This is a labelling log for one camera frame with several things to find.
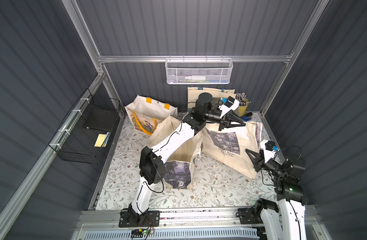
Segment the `cream canvas bag painting print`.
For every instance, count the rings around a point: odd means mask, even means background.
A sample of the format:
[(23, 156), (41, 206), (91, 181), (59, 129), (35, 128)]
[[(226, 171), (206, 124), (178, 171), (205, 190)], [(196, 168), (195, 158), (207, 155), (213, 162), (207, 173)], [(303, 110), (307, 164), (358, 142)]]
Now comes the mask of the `cream canvas bag painting print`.
[(218, 130), (219, 124), (207, 124), (202, 130), (202, 151), (238, 171), (255, 179), (257, 172), (246, 150), (258, 153), (262, 123), (247, 122), (244, 127)]

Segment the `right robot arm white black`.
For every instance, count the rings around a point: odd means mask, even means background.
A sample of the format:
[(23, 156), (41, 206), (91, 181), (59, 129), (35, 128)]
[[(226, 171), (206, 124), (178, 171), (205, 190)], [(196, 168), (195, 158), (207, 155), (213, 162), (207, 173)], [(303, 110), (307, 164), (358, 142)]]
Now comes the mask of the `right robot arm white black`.
[(268, 240), (306, 240), (305, 200), (300, 179), (305, 171), (305, 160), (288, 156), (283, 164), (271, 158), (265, 161), (265, 150), (259, 153), (246, 149), (254, 169), (272, 175), (278, 203), (260, 198), (249, 208), (248, 220), (264, 224)]

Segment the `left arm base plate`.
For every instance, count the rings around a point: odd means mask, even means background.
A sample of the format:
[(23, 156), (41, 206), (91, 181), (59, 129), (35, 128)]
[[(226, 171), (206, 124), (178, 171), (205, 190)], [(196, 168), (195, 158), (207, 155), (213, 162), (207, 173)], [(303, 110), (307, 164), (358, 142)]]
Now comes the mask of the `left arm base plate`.
[(119, 228), (131, 227), (158, 227), (160, 220), (160, 211), (147, 211), (144, 214), (137, 214), (133, 209), (123, 209), (120, 212)]

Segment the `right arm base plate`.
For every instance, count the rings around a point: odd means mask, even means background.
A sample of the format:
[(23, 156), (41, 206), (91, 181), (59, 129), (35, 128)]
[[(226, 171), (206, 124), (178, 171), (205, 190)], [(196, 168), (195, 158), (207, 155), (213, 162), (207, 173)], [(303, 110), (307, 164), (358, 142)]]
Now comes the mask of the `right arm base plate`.
[(261, 219), (256, 213), (255, 207), (238, 209), (236, 216), (239, 218), (241, 225), (261, 223)]

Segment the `cream canvas bag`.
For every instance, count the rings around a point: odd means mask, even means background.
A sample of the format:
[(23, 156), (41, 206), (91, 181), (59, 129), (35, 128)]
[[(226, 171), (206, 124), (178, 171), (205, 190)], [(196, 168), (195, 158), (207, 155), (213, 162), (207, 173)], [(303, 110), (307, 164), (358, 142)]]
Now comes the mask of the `cream canvas bag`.
[[(161, 143), (175, 130), (179, 130), (180, 121), (172, 116), (167, 117), (159, 123), (156, 130), (149, 138), (147, 146), (149, 148)], [(166, 174), (163, 182), (168, 189), (194, 188), (194, 159), (200, 154), (203, 134), (200, 132), (193, 138), (183, 143), (164, 164)]]

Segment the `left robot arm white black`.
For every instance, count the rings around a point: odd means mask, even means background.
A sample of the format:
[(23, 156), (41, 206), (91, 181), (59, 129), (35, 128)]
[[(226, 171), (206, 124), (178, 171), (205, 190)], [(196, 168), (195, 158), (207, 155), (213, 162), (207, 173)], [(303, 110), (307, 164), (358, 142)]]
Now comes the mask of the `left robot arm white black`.
[(140, 155), (140, 182), (137, 195), (127, 211), (138, 225), (146, 218), (151, 194), (155, 185), (162, 181), (168, 158), (185, 142), (192, 139), (207, 123), (219, 124), (218, 130), (225, 128), (244, 127), (246, 123), (234, 113), (240, 101), (233, 97), (220, 98), (216, 105), (212, 104), (213, 96), (202, 93), (195, 106), (181, 120), (180, 125), (161, 143), (149, 148), (144, 147)]

